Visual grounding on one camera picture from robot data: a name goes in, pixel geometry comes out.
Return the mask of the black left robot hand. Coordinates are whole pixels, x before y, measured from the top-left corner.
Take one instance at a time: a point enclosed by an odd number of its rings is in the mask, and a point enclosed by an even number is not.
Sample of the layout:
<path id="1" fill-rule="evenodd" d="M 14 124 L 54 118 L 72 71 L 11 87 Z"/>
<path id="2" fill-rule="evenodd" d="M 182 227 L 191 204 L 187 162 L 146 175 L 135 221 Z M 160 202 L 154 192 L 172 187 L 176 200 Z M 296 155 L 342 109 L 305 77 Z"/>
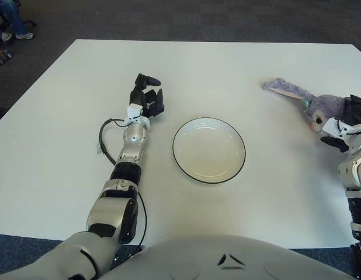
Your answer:
<path id="1" fill-rule="evenodd" d="M 144 93 L 148 86 L 161 86 L 161 82 L 153 77 L 138 74 L 135 87 L 130 93 L 129 104 L 142 106 L 141 115 L 150 118 L 163 113 L 165 106 L 162 89 L 159 89 L 158 92 L 151 89 Z"/>

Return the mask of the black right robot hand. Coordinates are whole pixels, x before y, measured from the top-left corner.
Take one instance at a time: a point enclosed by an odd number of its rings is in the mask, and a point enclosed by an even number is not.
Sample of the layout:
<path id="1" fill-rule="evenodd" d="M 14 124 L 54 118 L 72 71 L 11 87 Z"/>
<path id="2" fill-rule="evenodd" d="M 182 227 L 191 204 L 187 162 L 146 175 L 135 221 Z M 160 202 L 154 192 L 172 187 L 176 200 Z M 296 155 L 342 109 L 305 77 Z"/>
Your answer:
<path id="1" fill-rule="evenodd" d="M 347 152 L 351 137 L 361 134 L 361 98 L 347 97 L 341 116 L 329 118 L 322 130 L 327 134 L 320 138 L 323 143 Z"/>

